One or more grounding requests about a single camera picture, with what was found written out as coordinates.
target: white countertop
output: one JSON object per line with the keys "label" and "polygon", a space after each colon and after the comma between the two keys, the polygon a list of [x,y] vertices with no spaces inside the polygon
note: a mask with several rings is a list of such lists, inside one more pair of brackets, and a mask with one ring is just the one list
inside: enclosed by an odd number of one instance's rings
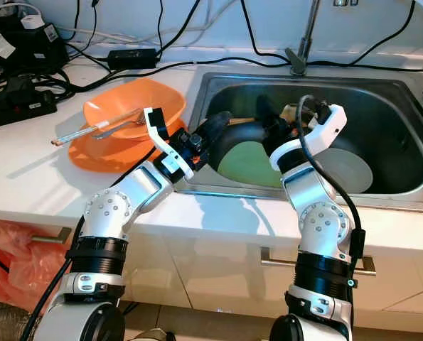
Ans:
{"label": "white countertop", "polygon": [[[258,75],[289,72],[287,68],[246,65],[192,65],[165,70],[150,78],[184,94],[188,105],[183,120],[188,122],[201,75],[210,71]],[[105,74],[83,60],[68,66],[66,72],[78,85]],[[311,67],[309,75],[399,79],[423,106],[423,73]],[[59,104],[56,113],[0,127],[0,219],[75,226],[86,199],[106,188],[117,176],[77,168],[68,158],[68,147],[54,147],[50,140],[80,128],[85,123],[83,103],[122,82],[114,81],[77,94]],[[359,208],[359,212],[368,246],[423,250],[423,213],[365,207]],[[296,220],[295,212],[284,201],[173,193],[155,210],[141,216],[134,228],[150,233],[221,236],[225,233],[228,238],[281,244],[285,238],[298,241]]]}

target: orange bowl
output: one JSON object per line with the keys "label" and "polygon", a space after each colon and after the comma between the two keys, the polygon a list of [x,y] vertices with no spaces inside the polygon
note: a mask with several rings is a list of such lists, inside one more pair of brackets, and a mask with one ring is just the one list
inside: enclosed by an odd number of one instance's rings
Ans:
{"label": "orange bowl", "polygon": [[[185,127],[185,124],[177,119],[167,131],[172,135],[178,129]],[[113,136],[97,140],[87,135],[72,141],[69,158],[74,165],[87,171],[123,173],[143,158],[153,146],[151,140],[115,139]],[[154,160],[160,154],[161,152],[156,150],[149,159]]]}
{"label": "orange bowl", "polygon": [[[137,108],[162,108],[166,126],[171,125],[186,106],[184,96],[175,89],[149,78],[139,78],[91,99],[83,105],[83,114],[88,125],[92,126],[106,119],[126,114]],[[100,131],[106,131],[125,121],[137,120],[138,117],[128,117],[115,124],[106,126]],[[145,124],[129,124],[113,133],[116,139],[149,139]]]}

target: chopsticks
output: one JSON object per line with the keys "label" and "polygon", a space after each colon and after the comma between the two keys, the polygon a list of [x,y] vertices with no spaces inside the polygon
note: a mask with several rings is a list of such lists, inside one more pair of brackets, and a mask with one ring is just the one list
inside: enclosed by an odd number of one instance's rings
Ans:
{"label": "chopsticks", "polygon": [[127,112],[125,114],[121,114],[121,115],[112,117],[111,119],[107,119],[105,121],[101,121],[99,123],[96,123],[93,126],[89,126],[85,129],[82,129],[82,130],[76,131],[74,133],[59,137],[59,138],[54,139],[50,142],[55,146],[62,146],[63,144],[66,144],[67,142],[78,139],[81,136],[88,135],[89,133],[92,133],[95,130],[104,128],[106,126],[109,126],[110,124],[116,123],[118,121],[126,119],[127,117],[130,117],[130,116],[135,115],[135,114],[139,114],[139,116],[143,115],[143,110],[140,109],[140,108],[131,110],[130,112]]}

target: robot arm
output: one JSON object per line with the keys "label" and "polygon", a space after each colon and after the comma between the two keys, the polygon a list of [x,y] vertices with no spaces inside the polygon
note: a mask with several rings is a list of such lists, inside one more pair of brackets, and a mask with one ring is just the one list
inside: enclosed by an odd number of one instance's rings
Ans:
{"label": "robot arm", "polygon": [[[308,124],[313,130],[305,140],[315,155],[331,145],[347,119],[338,105],[313,105],[316,116]],[[294,124],[287,127],[294,129]],[[351,341],[356,286],[352,276],[359,257],[351,249],[361,234],[352,236],[353,220],[336,203],[335,189],[308,162],[298,136],[290,131],[274,133],[288,137],[280,146],[272,145],[279,144],[279,138],[267,139],[264,147],[267,153],[273,151],[268,153],[273,169],[283,174],[282,187],[298,214],[301,242],[295,279],[285,297],[289,314],[277,319],[270,341]],[[364,238],[359,242],[362,253]]]}
{"label": "robot arm", "polygon": [[162,154],[144,161],[118,184],[95,193],[86,203],[85,223],[72,259],[35,333],[35,341],[123,340],[124,317],[117,309],[124,294],[122,269],[127,231],[142,213],[156,207],[183,176],[193,176],[208,159],[208,148],[230,120],[214,115],[193,134],[184,129],[168,138],[162,111],[146,108],[146,125]]}

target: cabinet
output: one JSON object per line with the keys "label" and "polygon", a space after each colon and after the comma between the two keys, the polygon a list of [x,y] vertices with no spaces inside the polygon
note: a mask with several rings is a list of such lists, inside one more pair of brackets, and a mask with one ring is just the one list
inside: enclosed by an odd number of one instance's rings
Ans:
{"label": "cabinet", "polygon": [[[294,267],[261,265],[262,245],[172,237],[167,244],[194,308],[271,318],[286,312],[284,292],[294,280]],[[270,251],[274,261],[296,260],[295,244]],[[368,247],[365,253],[373,258],[377,276],[355,275],[357,325],[358,311],[382,312],[423,291],[420,251]]]}
{"label": "cabinet", "polygon": [[186,292],[162,236],[129,233],[123,277],[127,301],[190,308]]}
{"label": "cabinet", "polygon": [[[167,243],[193,308],[266,317],[287,311],[294,268],[262,266],[258,244],[173,237]],[[296,259],[296,245],[274,255]]]}

